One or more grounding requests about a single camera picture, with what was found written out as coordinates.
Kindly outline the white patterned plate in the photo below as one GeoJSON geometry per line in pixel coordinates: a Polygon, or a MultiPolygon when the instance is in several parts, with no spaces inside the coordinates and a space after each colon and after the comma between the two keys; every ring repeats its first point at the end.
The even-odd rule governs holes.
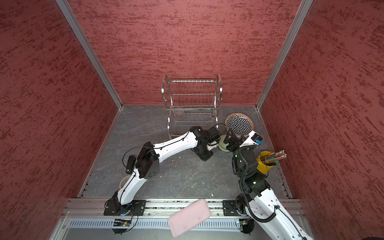
{"type": "Polygon", "coordinates": [[[232,130],[238,137],[248,136],[254,130],[253,121],[246,115],[241,113],[233,113],[227,116],[225,124],[228,129],[232,130]]]}

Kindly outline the steel two-tier dish rack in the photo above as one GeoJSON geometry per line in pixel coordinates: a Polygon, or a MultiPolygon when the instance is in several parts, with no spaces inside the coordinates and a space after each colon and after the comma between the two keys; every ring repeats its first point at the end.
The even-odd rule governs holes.
{"type": "Polygon", "coordinates": [[[208,129],[218,123],[223,94],[221,75],[213,79],[169,79],[164,75],[161,93],[168,112],[170,139],[193,126],[208,129]]]}

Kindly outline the pale green bowl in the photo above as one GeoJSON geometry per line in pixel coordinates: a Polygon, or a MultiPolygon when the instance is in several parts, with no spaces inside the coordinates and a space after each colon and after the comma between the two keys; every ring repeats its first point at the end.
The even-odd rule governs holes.
{"type": "Polygon", "coordinates": [[[220,141],[219,141],[219,144],[218,144],[218,148],[220,151],[222,151],[223,153],[229,153],[230,151],[227,150],[227,146],[228,144],[225,144],[224,143],[224,140],[226,138],[226,135],[221,135],[220,136],[220,141]]]}

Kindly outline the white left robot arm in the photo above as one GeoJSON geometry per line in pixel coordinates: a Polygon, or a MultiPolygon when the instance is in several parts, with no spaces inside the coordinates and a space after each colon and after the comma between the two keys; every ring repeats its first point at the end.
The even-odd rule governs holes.
{"type": "Polygon", "coordinates": [[[132,211],[132,201],[144,185],[160,172],[160,164],[185,150],[192,150],[202,161],[208,160],[212,149],[220,141],[219,131],[215,126],[208,130],[202,127],[191,127],[185,134],[167,142],[145,143],[137,157],[130,156],[125,164],[126,173],[130,176],[123,187],[116,191],[105,203],[105,216],[122,216],[132,211]]]}

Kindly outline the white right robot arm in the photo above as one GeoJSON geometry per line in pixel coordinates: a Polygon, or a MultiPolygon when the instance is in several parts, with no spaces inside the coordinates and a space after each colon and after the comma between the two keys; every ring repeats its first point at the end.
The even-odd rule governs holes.
{"type": "Polygon", "coordinates": [[[238,138],[229,131],[224,138],[226,150],[233,153],[233,172],[239,177],[241,194],[236,197],[236,209],[257,223],[272,240],[311,240],[312,237],[284,208],[267,182],[269,166],[262,162],[262,155],[256,156],[255,153],[261,140],[262,137],[255,132],[251,132],[248,138],[238,138]]]}

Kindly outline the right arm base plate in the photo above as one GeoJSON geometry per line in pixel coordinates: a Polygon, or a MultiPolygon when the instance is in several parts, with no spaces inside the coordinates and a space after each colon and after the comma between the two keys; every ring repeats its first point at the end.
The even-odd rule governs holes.
{"type": "MultiPolygon", "coordinates": [[[[256,205],[254,200],[249,202],[252,207],[252,211],[258,218],[264,218],[267,215],[261,211],[261,209],[256,205]]],[[[223,200],[222,202],[224,216],[226,217],[239,217],[239,218],[250,218],[251,216],[247,214],[247,207],[235,200],[223,200]]]]}

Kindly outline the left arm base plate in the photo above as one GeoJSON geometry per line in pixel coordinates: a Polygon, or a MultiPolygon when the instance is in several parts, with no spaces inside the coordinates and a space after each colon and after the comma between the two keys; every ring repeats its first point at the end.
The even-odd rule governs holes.
{"type": "Polygon", "coordinates": [[[130,204],[120,205],[109,199],[105,203],[104,216],[143,216],[146,203],[146,200],[133,200],[130,204]]]}

